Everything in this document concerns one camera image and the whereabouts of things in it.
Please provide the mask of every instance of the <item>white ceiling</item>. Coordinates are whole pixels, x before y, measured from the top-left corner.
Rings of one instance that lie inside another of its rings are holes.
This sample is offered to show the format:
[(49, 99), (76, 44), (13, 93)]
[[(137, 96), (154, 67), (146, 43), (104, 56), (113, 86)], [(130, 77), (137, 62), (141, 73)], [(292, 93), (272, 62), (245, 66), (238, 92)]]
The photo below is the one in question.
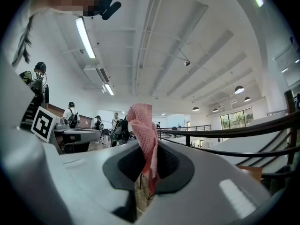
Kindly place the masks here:
[[(85, 17), (96, 59), (83, 49), (74, 15), (44, 13), (51, 37), (86, 86), (86, 65), (105, 68), (116, 96), (158, 96), (213, 104), (255, 83), (260, 57), (235, 0), (115, 0), (108, 21)], [(191, 61), (186, 67), (185, 57)]]

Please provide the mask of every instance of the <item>pink towel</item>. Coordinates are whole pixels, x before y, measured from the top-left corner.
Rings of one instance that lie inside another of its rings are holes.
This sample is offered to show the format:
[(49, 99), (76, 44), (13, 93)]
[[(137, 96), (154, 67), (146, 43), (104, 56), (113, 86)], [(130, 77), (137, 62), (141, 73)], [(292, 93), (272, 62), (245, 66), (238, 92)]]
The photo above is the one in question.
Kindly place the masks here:
[(132, 105), (128, 111), (127, 120), (144, 153), (146, 165), (142, 173), (148, 178), (149, 191), (153, 194), (159, 176), (157, 173), (158, 133), (155, 124), (152, 123), (152, 105)]

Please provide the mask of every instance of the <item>headphones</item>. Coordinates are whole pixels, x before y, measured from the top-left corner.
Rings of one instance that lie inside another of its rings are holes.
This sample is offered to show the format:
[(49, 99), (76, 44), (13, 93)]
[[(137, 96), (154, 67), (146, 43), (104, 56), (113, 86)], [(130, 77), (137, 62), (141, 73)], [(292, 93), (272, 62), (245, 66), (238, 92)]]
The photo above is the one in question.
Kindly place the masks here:
[(103, 20), (108, 20), (119, 8), (122, 6), (120, 2), (115, 2), (111, 5), (113, 0), (99, 0), (99, 4), (90, 6), (88, 11), (83, 12), (83, 16), (101, 15)]

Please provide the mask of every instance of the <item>chair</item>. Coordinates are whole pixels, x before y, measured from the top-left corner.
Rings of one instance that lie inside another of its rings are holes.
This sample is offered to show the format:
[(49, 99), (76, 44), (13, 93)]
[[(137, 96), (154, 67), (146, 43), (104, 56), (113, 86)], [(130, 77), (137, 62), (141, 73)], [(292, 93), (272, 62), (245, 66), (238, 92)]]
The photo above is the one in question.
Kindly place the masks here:
[(103, 129), (103, 135), (106, 137), (108, 136), (108, 140), (110, 140), (110, 135), (109, 135), (109, 130), (106, 128), (106, 129)]

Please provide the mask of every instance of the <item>window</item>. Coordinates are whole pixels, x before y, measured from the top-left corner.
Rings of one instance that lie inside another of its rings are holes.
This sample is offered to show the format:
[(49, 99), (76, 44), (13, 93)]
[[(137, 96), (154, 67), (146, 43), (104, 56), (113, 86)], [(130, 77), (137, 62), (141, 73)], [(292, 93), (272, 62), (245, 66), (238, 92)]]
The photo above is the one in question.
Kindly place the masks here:
[(222, 129), (243, 128), (254, 119), (252, 108), (221, 116)]

